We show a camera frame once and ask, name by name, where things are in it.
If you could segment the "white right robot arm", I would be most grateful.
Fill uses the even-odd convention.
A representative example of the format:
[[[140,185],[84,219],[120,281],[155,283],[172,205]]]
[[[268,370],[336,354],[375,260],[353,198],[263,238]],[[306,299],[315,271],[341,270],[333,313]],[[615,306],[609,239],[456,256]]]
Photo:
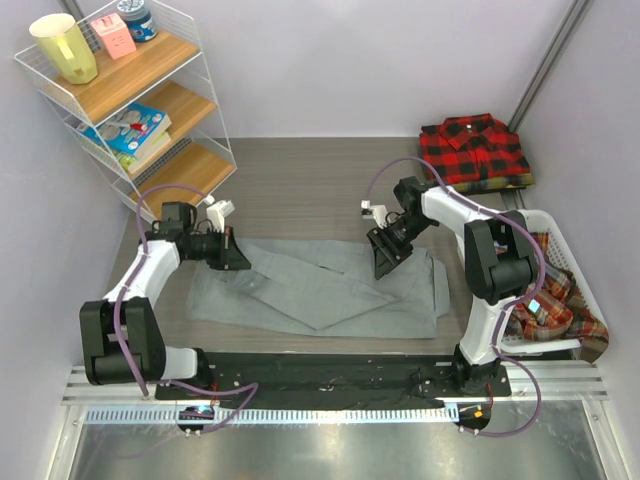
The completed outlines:
[[[455,391],[472,395],[497,377],[498,344],[512,302],[544,275],[539,246],[519,211],[498,212],[457,194],[451,187],[400,180],[394,195],[402,212],[392,220],[383,205],[361,202],[361,215],[375,221],[367,238],[374,278],[382,279],[413,253],[412,242],[430,226],[445,226],[463,241],[464,273],[473,295],[470,318],[456,345],[448,380]]]

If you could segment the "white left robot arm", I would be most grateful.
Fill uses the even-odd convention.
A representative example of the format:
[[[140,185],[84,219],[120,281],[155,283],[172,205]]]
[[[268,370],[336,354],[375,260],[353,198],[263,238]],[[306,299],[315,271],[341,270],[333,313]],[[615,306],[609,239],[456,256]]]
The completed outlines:
[[[165,344],[154,306],[167,280],[187,261],[216,271],[251,268],[226,218],[230,200],[212,200],[199,221],[195,206],[166,202],[161,218],[143,231],[133,263],[117,285],[79,312],[85,374],[92,385],[178,381],[190,398],[205,397],[213,385],[204,351]]]

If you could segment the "grey long sleeve shirt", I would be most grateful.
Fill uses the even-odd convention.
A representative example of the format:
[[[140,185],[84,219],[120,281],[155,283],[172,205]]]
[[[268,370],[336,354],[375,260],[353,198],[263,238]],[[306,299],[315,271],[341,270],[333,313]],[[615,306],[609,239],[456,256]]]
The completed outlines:
[[[250,269],[199,264],[189,319],[318,337],[431,339],[450,310],[446,268],[424,248],[377,280],[365,244],[241,238],[238,245]]]

